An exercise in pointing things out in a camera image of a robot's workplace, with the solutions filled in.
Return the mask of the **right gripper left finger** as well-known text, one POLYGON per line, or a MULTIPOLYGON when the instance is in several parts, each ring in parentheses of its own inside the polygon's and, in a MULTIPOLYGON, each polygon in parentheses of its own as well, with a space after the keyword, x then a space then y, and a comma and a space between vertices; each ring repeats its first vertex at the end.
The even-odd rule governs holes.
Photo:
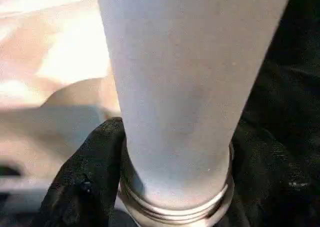
POLYGON ((36 215, 38 227, 107 227, 120 182, 121 117, 96 127, 61 166, 36 215))

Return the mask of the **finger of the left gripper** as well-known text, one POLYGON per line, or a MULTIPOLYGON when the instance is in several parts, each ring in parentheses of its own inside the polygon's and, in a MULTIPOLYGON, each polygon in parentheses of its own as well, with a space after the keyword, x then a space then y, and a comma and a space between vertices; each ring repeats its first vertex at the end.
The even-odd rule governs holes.
POLYGON ((10 192, 0 193, 0 208, 4 209, 12 200, 13 195, 10 192))
POLYGON ((20 177, 23 175, 22 170, 16 165, 1 164, 0 177, 20 177))

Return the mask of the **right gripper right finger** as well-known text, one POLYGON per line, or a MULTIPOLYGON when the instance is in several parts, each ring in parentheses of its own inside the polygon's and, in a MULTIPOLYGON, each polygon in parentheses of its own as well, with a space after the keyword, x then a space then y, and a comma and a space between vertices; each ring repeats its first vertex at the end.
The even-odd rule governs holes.
POLYGON ((268 131, 240 124, 232 137, 231 227, 318 227, 320 189, 268 131))

